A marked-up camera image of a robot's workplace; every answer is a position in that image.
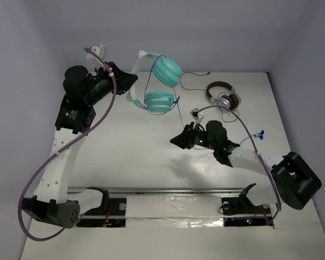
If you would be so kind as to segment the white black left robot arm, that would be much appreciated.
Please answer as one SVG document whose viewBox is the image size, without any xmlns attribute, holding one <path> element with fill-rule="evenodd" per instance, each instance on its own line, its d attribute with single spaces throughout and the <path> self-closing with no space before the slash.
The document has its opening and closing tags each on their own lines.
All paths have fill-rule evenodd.
<svg viewBox="0 0 325 260">
<path fill-rule="evenodd" d="M 108 94 L 126 93 L 137 80 L 137 75 L 120 70 L 113 62 L 94 74 L 84 66 L 66 70 L 50 158 L 42 165 L 41 180 L 32 196 L 20 200 L 21 211 L 38 222 L 70 229 L 87 211 L 109 209 L 107 190 L 90 187 L 68 196 L 69 180 L 86 136 L 96 127 L 94 105 Z"/>
</svg>

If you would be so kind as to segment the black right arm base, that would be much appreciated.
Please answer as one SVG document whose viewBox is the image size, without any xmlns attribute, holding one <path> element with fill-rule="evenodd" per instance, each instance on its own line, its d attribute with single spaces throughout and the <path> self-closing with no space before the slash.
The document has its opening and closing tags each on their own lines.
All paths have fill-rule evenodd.
<svg viewBox="0 0 325 260">
<path fill-rule="evenodd" d="M 256 184 L 247 186 L 237 197 L 221 199 L 218 213 L 224 216 L 225 227 L 273 226 L 270 208 L 254 206 L 247 194 Z"/>
</svg>

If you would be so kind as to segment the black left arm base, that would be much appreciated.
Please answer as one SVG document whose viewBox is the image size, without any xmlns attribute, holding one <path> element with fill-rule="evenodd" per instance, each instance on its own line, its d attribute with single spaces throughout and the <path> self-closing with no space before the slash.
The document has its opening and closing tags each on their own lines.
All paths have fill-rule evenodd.
<svg viewBox="0 0 325 260">
<path fill-rule="evenodd" d="M 126 227 L 126 197 L 111 197 L 108 190 L 99 187 L 88 187 L 102 193 L 99 207 L 84 213 L 76 224 L 79 228 L 125 228 Z"/>
</svg>

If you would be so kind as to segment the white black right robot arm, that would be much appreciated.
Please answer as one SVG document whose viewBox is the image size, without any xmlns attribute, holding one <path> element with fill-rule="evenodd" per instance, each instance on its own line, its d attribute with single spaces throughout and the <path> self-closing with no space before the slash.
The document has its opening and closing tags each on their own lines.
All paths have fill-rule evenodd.
<svg viewBox="0 0 325 260">
<path fill-rule="evenodd" d="M 195 145 L 210 149 L 222 165 L 268 177 L 267 188 L 250 184 L 240 193 L 236 203 L 246 213 L 264 204 L 274 204 L 277 210 L 281 210 L 282 204 L 301 210 L 322 187 L 319 177 L 298 153 L 267 155 L 246 149 L 230 141 L 227 130 L 219 121 L 209 121 L 205 127 L 192 122 L 170 142 L 183 150 L 190 150 Z"/>
</svg>

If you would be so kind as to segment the teal white cat-ear headphones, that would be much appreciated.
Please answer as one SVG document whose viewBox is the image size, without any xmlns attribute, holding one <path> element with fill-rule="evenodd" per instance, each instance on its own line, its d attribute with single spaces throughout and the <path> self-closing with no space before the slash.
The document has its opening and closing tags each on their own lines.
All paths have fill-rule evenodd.
<svg viewBox="0 0 325 260">
<path fill-rule="evenodd" d="M 150 114 L 163 115 L 179 103 L 175 87 L 180 84 L 180 67 L 165 55 L 139 51 L 131 74 L 141 75 L 141 70 L 150 65 L 147 79 L 138 79 L 128 91 L 126 100 Z"/>
</svg>

